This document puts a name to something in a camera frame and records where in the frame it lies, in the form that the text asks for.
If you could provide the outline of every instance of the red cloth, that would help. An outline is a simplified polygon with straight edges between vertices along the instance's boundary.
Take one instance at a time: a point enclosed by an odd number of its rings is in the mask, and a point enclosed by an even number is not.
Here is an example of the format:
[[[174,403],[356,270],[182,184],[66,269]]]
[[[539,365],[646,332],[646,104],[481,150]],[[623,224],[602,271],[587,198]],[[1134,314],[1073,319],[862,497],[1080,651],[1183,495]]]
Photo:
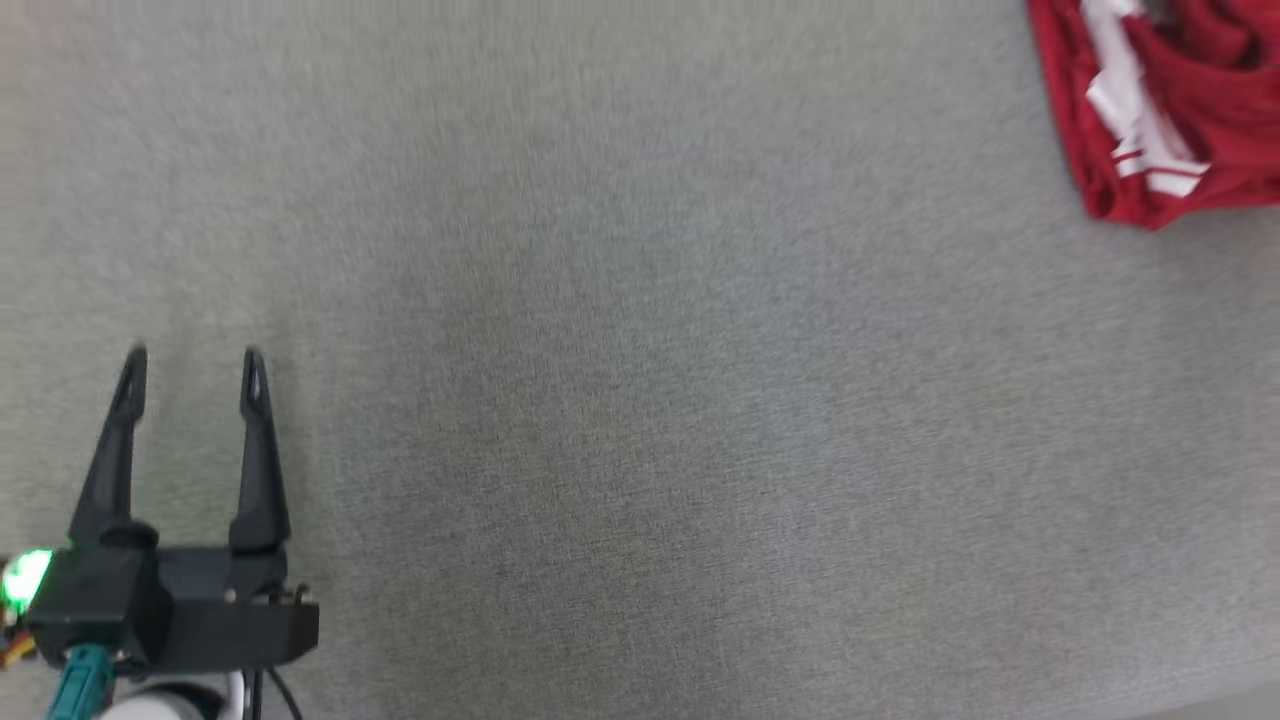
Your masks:
[[[1257,33],[1262,61],[1280,64],[1280,0],[1229,0],[1226,6]]]
[[[1124,18],[1143,85],[1210,169],[1185,197],[1120,177],[1119,140],[1085,97],[1098,74],[1080,0],[1028,0],[1068,165],[1094,218],[1158,229],[1207,208],[1280,204],[1280,67],[1249,67],[1253,31],[1213,0],[1175,4],[1176,31]]]

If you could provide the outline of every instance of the green led light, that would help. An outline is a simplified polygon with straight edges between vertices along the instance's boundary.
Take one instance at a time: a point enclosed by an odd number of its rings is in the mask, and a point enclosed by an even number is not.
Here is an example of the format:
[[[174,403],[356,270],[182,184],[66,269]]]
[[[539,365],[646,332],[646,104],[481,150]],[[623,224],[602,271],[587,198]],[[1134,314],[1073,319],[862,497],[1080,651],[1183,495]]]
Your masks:
[[[45,570],[49,569],[52,557],[51,550],[29,550],[5,566],[0,593],[4,594],[4,603],[10,610],[18,615],[27,611],[31,601],[36,598],[36,591],[40,589],[40,582],[45,579]]]

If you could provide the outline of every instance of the black cable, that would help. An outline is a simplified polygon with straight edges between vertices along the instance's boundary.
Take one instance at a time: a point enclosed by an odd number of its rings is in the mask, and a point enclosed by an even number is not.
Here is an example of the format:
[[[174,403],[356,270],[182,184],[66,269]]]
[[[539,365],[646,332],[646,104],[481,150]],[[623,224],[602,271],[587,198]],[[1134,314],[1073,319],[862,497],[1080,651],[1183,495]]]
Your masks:
[[[289,685],[284,684],[284,678],[275,671],[275,667],[268,667],[266,674],[271,676],[271,682],[275,683],[275,688],[280,691],[280,697],[284,698],[284,705],[289,706],[289,714],[293,715],[293,720],[302,720],[302,711],[298,710],[298,701],[293,700],[293,693],[289,692]]]
[[[298,707],[298,701],[293,698],[293,692],[289,691],[289,685],[284,683],[284,678],[275,670],[275,667],[268,667],[266,674],[271,676],[271,682],[275,683],[275,689],[280,691],[280,697],[284,698],[284,705],[289,706],[289,714],[293,715],[293,720],[303,720],[302,710]],[[262,671],[256,670],[253,673],[253,680],[248,679],[248,673],[244,673],[244,684],[253,685],[252,696],[250,696],[250,720],[262,720]]]
[[[253,670],[253,680],[250,682],[248,673],[244,674],[244,683],[251,685],[248,697],[250,720],[262,720],[262,671]]]

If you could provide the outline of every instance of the teal cable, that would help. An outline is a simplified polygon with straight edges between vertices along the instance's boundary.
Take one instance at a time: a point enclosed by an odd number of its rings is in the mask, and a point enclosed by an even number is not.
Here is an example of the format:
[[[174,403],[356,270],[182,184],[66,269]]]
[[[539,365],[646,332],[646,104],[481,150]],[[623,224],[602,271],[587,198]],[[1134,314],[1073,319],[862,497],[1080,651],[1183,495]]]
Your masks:
[[[90,720],[102,711],[115,684],[110,652],[96,644],[72,648],[46,720]]]

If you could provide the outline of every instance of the gray carpet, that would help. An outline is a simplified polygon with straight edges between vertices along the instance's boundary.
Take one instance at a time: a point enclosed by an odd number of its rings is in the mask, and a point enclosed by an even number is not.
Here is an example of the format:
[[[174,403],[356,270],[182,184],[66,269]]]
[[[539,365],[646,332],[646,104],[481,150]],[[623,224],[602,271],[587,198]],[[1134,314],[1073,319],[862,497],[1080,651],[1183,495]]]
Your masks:
[[[225,538],[252,342],[311,720],[1280,676],[1280,218],[1087,220],[1020,1],[374,5],[5,12],[0,547],[136,338],[136,512]]]

